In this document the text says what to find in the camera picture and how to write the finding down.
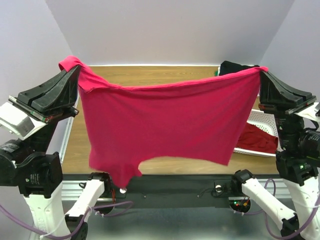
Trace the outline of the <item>pink t shirt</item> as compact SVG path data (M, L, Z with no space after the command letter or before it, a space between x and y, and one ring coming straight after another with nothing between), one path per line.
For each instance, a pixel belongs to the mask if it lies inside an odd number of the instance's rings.
M95 74L75 56L78 92L90 143L88 164L119 188L141 176L140 163L180 157L228 165L260 90L265 66L198 80L122 86Z

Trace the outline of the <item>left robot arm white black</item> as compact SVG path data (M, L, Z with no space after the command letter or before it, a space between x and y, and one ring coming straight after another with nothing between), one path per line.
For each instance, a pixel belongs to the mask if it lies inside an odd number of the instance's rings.
M33 218L32 240L84 240L88 216L110 189L107 173L93 172L69 212L62 204L63 171L58 152L47 152L60 121L78 114L79 65L9 97L0 107L0 125L17 139L0 146L0 184L18 187Z

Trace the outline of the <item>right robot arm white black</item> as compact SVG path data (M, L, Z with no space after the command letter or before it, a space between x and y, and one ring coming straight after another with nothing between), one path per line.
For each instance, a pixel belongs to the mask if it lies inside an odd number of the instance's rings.
M310 92L293 88L272 73L260 75L259 109L274 116L281 151L276 168L294 209L283 205L248 170L237 171L230 187L245 195L272 219L282 240L317 240L320 237L320 104Z

